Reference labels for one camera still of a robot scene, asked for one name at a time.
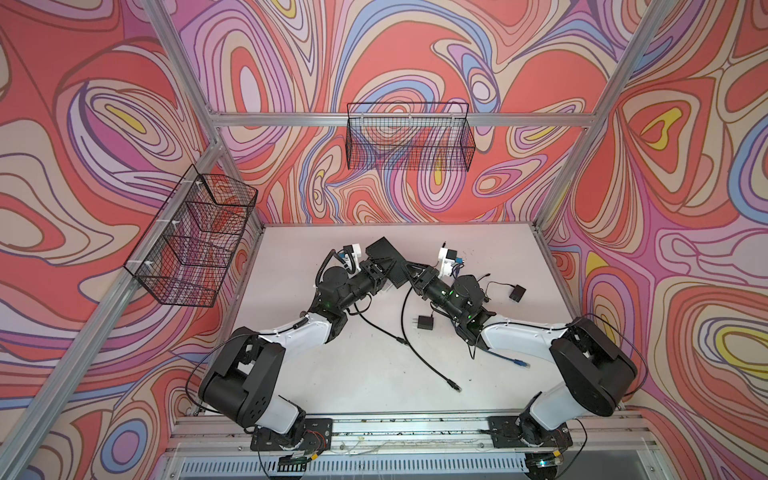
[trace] black wire basket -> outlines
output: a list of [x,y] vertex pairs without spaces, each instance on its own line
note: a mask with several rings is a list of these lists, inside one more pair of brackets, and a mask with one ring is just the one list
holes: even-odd
[[159,303],[212,307],[257,195],[226,175],[198,174],[138,269],[126,268]]
[[347,106],[350,170],[463,170],[475,155],[460,102],[353,102]]

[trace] black power adapter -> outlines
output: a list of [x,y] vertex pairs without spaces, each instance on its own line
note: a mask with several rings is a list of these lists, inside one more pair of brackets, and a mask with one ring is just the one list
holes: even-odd
[[423,330],[431,330],[435,328],[435,318],[432,316],[419,315],[419,321],[417,322],[416,327]]
[[509,294],[509,298],[511,298],[515,302],[519,302],[522,299],[524,294],[525,294],[525,288],[519,285],[515,285],[512,287],[512,292]]

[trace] wall panel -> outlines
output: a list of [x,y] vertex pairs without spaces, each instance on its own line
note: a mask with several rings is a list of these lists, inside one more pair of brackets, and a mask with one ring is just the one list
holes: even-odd
[[645,2],[166,2],[215,111],[469,101],[589,112]]
[[265,223],[530,221],[579,129],[476,127],[469,172],[350,171],[346,128],[222,130]]
[[583,311],[647,357],[627,401],[681,478],[768,477],[766,20],[678,2],[546,230]]
[[137,3],[91,4],[0,2],[0,440],[207,146]]

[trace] swirly wallpaper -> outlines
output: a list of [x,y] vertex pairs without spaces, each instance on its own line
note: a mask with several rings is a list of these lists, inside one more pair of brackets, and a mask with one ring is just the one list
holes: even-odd
[[265,223],[533,220],[578,136],[568,127],[493,127],[464,171],[350,171],[345,128],[230,127],[224,139],[260,192]]
[[678,2],[547,229],[681,478],[768,478],[767,139],[768,5]]
[[[589,112],[644,2],[190,0],[172,14],[215,111],[334,112],[463,100],[473,112]],[[231,127],[266,223],[529,221],[578,136],[477,127],[468,173],[350,172],[345,128]]]
[[215,111],[346,111],[350,101],[400,98],[462,98],[477,112],[591,111],[645,8],[187,0],[173,20]]
[[[140,1],[0,2],[0,441],[206,146]],[[25,478],[147,477],[252,244],[213,309],[136,295]]]

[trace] aluminum rail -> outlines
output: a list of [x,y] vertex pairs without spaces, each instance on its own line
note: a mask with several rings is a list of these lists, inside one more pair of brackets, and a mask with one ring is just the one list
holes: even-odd
[[661,26],[661,22],[664,21],[667,13],[675,3],[675,0],[653,0],[648,6],[648,10],[646,10],[645,15],[640,20],[637,30],[629,41],[627,50],[624,51],[624,55],[619,60],[616,70],[612,74],[611,79],[608,80],[598,105],[594,109],[596,114],[594,123],[576,141],[573,151],[565,160],[565,165],[563,165],[560,173],[552,182],[552,186],[549,192],[547,192],[547,197],[534,219],[536,227],[541,227],[541,224],[552,215],[552,212],[558,207],[561,197],[570,188],[578,168],[584,163],[592,145],[598,139],[601,128],[618,101],[619,95],[624,90],[624,87],[627,86],[630,77],[634,73],[634,69],[643,58],[656,31]]
[[[371,113],[365,117],[392,117],[392,114]],[[216,127],[345,127],[346,113],[212,113]],[[589,127],[594,114],[467,114],[473,127]]]

